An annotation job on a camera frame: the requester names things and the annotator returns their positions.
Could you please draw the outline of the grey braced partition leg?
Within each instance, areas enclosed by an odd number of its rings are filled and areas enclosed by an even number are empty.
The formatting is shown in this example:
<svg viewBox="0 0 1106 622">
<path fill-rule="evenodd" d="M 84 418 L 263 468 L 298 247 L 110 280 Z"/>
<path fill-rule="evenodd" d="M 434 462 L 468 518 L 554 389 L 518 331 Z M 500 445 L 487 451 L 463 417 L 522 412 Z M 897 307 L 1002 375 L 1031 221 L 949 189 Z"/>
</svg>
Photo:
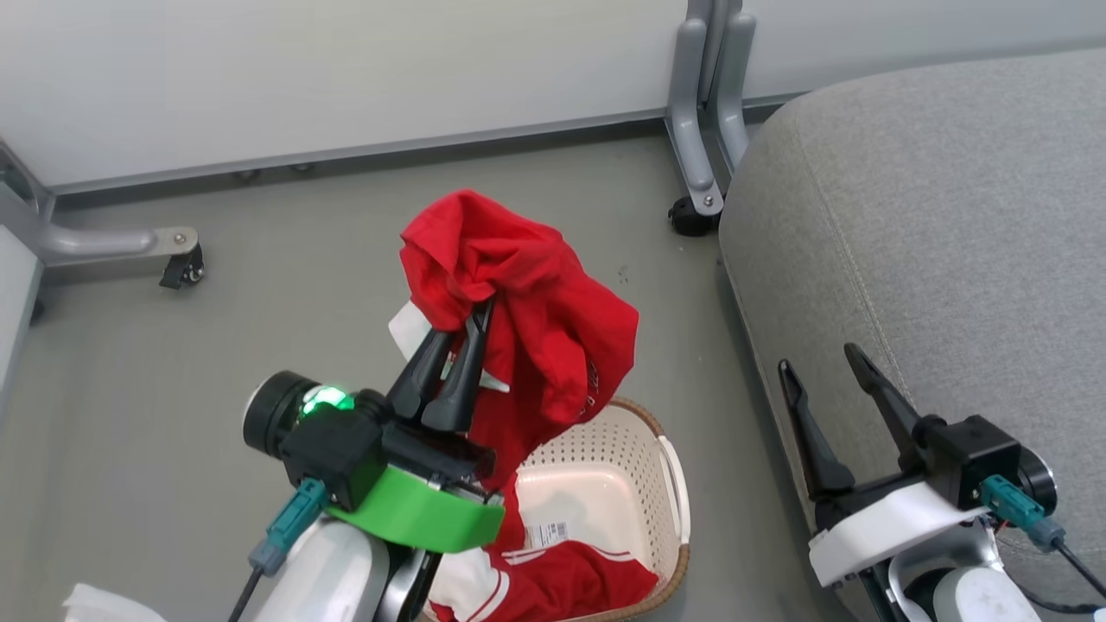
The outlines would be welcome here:
<svg viewBox="0 0 1106 622">
<path fill-rule="evenodd" d="M 0 138 L 0 225 L 45 267 L 161 259 L 167 265 L 173 255 L 189 252 L 199 243 L 197 231 L 190 227 L 116 230 L 64 227 L 53 221 L 55 203 L 55 194 Z"/>
</svg>

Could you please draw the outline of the red and white sports garment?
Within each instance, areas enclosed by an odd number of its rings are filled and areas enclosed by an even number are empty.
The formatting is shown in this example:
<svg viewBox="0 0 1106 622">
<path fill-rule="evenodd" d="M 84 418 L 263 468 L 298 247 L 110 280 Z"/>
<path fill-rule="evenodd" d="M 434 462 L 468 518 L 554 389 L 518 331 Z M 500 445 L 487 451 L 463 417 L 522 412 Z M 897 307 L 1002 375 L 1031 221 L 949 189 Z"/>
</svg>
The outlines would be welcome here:
<svg viewBox="0 0 1106 622">
<path fill-rule="evenodd" d="M 518 508 L 518 469 L 547 440 L 589 422 L 635 362 L 639 311 L 583 268 L 552 227 L 463 189 L 422 209 L 401 232 L 410 305 L 453 332 L 493 300 L 483 370 L 505 390 L 483 388 L 469 434 L 495 452 L 483 480 L 505 495 L 490 546 L 444 554 L 428 594 L 437 622 L 560 622 L 635 607 L 658 574 L 582 541 L 534 550 Z"/>
</svg>

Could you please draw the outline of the cream perforated laundry basket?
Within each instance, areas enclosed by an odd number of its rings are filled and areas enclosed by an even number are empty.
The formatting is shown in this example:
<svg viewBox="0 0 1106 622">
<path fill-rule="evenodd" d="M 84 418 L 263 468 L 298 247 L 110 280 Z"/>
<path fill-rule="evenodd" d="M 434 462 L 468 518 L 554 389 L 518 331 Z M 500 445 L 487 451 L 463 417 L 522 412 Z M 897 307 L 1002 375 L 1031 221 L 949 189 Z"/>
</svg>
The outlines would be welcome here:
<svg viewBox="0 0 1106 622">
<path fill-rule="evenodd" d="M 532 452 L 505 491 L 497 539 L 445 560 L 417 622 L 629 622 L 684 584 L 684 468 L 643 406 L 614 397 Z M 525 550 L 525 525 L 541 521 L 566 521 L 570 540 Z"/>
</svg>

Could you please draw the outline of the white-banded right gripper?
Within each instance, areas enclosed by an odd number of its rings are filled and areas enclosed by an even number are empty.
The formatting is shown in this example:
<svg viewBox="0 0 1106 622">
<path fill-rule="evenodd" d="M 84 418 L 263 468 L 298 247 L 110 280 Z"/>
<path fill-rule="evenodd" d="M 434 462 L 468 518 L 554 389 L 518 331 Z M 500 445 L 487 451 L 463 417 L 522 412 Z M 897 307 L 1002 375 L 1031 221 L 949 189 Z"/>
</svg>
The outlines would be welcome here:
<svg viewBox="0 0 1106 622">
<path fill-rule="evenodd" d="M 936 414 L 920 416 L 858 344 L 846 343 L 844 355 L 857 384 L 880 411 L 898 449 L 900 469 L 931 470 L 935 457 L 929 449 L 929 434 L 945 428 L 947 421 Z M 808 560 L 821 587 L 832 587 L 984 514 L 983 508 L 961 511 L 928 484 L 916 483 L 842 518 L 844 498 L 826 498 L 852 493 L 855 478 L 830 448 L 810 412 L 806 388 L 786 359 L 779 362 L 779 384 L 797 443 L 807 497 L 818 500 L 815 519 L 821 526 L 808 542 Z"/>
</svg>

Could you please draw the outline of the grey fabric sofa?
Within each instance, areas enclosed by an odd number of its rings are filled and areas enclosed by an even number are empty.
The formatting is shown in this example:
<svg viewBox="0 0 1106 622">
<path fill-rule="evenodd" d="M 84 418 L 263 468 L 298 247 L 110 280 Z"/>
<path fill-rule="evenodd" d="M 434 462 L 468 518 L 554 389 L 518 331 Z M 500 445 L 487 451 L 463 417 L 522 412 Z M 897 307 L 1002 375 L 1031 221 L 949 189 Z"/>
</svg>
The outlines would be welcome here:
<svg viewBox="0 0 1106 622">
<path fill-rule="evenodd" d="M 920 415 L 983 415 L 1039 454 L 1067 546 L 1106 581 L 1106 48 L 794 99 L 728 200 L 722 261 L 807 529 L 782 359 L 857 481 L 899 468 L 852 342 Z"/>
</svg>

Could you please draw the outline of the white crumpled object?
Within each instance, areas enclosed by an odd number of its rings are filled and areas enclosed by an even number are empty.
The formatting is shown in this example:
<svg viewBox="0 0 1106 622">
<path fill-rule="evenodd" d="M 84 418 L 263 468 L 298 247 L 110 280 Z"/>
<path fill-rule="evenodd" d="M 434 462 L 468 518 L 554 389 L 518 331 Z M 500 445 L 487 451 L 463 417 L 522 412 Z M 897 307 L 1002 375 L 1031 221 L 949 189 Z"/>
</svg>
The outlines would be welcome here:
<svg viewBox="0 0 1106 622">
<path fill-rule="evenodd" d="M 64 622 L 167 622 L 150 607 L 83 583 L 73 587 L 63 607 Z"/>
</svg>

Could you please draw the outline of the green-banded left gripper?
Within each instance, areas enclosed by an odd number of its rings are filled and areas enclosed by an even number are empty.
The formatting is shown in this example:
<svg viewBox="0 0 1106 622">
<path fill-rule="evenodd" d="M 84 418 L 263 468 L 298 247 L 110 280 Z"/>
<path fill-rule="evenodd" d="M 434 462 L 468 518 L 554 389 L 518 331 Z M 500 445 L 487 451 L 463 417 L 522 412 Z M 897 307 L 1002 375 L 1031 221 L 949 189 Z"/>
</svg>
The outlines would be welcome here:
<svg viewBox="0 0 1106 622">
<path fill-rule="evenodd" d="M 354 511 L 331 505 L 328 516 L 388 543 L 434 554 L 460 554 L 493 543 L 505 520 L 505 505 L 502 493 L 488 491 L 482 481 L 493 475 L 495 452 L 456 433 L 473 425 L 494 305 L 493 298 L 487 299 L 467 318 L 460 349 L 437 397 L 453 334 L 429 331 L 422 338 L 387 400 L 395 415 L 434 431 L 388 425 L 382 450 L 385 469 L 371 491 Z"/>
</svg>

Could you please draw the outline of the black caster wheel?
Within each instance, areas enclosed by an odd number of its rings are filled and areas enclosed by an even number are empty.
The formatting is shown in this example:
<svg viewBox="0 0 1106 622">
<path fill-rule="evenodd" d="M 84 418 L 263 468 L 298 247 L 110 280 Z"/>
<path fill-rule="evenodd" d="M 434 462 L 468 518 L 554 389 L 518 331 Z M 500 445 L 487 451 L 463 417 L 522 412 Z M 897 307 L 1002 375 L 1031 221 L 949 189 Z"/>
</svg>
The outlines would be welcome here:
<svg viewBox="0 0 1106 622">
<path fill-rule="evenodd" d="M 667 216 L 674 232 L 688 238 L 701 238 L 714 232 L 721 219 L 721 212 L 710 216 L 696 212 L 693 200 L 689 196 L 676 200 Z"/>
<path fill-rule="evenodd" d="M 179 290 L 186 286 L 195 286 L 204 279 L 205 261 L 200 243 L 189 252 L 173 255 L 161 273 L 159 287 Z"/>
</svg>

